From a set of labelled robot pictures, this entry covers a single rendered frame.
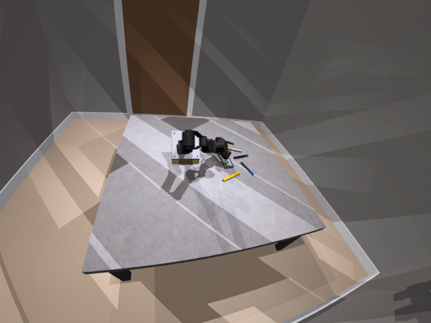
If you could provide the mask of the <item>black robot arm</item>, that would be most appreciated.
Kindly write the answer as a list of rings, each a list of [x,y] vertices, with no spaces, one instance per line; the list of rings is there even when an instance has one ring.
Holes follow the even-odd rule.
[[[199,145],[196,147],[195,136],[199,138]],[[225,139],[221,137],[216,137],[215,140],[207,139],[207,136],[203,136],[200,132],[194,130],[185,130],[183,132],[183,139],[178,140],[176,146],[178,154],[189,154],[194,149],[200,147],[203,153],[215,153],[216,151],[228,150],[228,144]]]

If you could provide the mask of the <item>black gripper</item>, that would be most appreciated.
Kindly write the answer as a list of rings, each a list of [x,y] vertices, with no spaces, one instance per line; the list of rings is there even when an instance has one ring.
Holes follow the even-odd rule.
[[[216,151],[216,154],[220,154],[222,158],[228,159],[230,157],[231,152],[229,150],[227,151]]]

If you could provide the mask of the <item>white keyboard with letter keys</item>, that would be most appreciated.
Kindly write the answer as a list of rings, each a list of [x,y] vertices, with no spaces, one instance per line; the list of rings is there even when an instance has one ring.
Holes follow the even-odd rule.
[[[221,159],[224,169],[234,167],[234,164],[232,163],[232,160],[230,159],[230,157],[228,159],[224,159],[224,158],[222,158],[222,156],[220,154],[218,154],[218,157]]]

